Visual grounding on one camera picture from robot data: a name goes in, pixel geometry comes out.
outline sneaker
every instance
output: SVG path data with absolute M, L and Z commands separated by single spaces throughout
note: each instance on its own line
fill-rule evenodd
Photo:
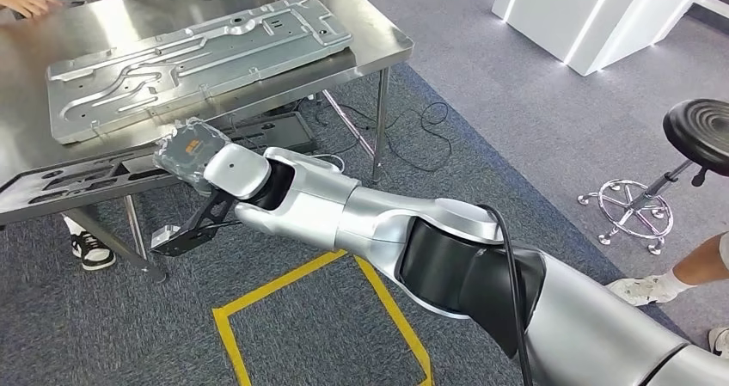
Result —
M 79 235 L 72 234 L 70 246 L 73 255 L 81 259 L 81 267 L 84 270 L 101 270 L 116 261 L 113 251 L 88 231 Z
M 619 279 L 605 287 L 633 306 L 666 303 L 678 296 L 678 293 L 666 291 L 659 284 L 659 276 L 648 276 L 644 279 Z
M 708 347 L 720 358 L 729 358 L 729 328 L 712 328 L 708 332 Z

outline person's hand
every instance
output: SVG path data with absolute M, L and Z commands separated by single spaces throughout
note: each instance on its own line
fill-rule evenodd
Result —
M 60 5 L 57 0 L 0 0 L 0 5 L 30 18 L 47 14 L 53 5 Z

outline metal tray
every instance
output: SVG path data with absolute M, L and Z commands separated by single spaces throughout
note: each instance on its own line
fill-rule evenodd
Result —
M 234 143 L 258 152 L 266 147 L 301 153 L 316 149 L 313 134 L 299 113 L 233 126 L 221 123 L 217 128 Z M 152 153 L 156 149 L 155 144 L 147 144 L 21 173 L 0 186 L 0 227 L 179 182 L 155 167 Z
M 61 144 L 94 138 L 325 58 L 351 41 L 318 0 L 282 0 L 52 64 L 51 132 Z

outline yellow tape marking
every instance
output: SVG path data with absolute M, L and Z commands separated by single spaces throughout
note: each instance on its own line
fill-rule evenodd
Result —
M 266 283 L 265 285 L 243 295 L 237 300 L 225 304 L 221 308 L 212 310 L 212 315 L 215 319 L 217 330 L 220 333 L 220 339 L 223 341 L 223 346 L 225 347 L 225 351 L 228 353 L 230 362 L 233 364 L 233 371 L 236 373 L 238 383 L 241 386 L 252 385 L 250 377 L 248 376 L 248 371 L 246 371 L 246 366 L 243 363 L 243 356 L 241 355 L 241 351 L 238 349 L 236 337 L 233 334 L 233 329 L 230 327 L 230 315 L 241 311 L 249 305 L 269 296 L 276 290 L 282 289 L 287 285 L 294 283 L 303 276 L 315 272 L 316 270 L 326 266 L 334 260 L 339 259 L 345 254 L 346 251 L 340 250 L 336 253 L 326 253 L 324 255 L 321 255 L 313 259 L 312 261 L 304 264 L 303 266 L 300 266 L 299 268 L 296 268 L 288 272 L 287 274 L 284 274 L 283 276 L 271 281 L 270 283 Z M 390 318 L 392 318 L 392 321 L 400 330 L 402 337 L 405 338 L 407 345 L 413 351 L 413 354 L 418 360 L 418 363 L 420 363 L 420 367 L 423 369 L 423 372 L 425 372 L 426 379 L 420 383 L 420 386 L 432 386 L 433 382 L 431 360 L 428 356 L 428 352 L 423 347 L 423 344 L 420 342 L 420 339 L 418 339 L 418 335 L 415 334 L 413 328 L 410 327 L 407 319 L 402 314 L 400 308 L 397 307 L 397 303 L 395 303 L 395 300 L 392 298 L 392 296 L 390 296 L 387 287 L 385 287 L 384 283 L 377 275 L 375 269 L 370 265 L 370 263 L 366 262 L 365 260 L 362 260 L 356 256 L 354 258 L 357 261 L 359 268 L 362 269 L 364 276 L 372 285 L 372 288 L 375 289 L 375 293 L 380 298 L 380 302 L 382 302 L 385 309 L 388 311 Z

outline plastic bag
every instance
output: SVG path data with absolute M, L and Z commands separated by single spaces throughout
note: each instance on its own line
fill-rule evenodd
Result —
M 200 118 L 175 122 L 172 133 L 157 141 L 154 164 L 192 185 L 198 193 L 209 195 L 212 186 L 203 177 L 207 163 L 230 138 Z

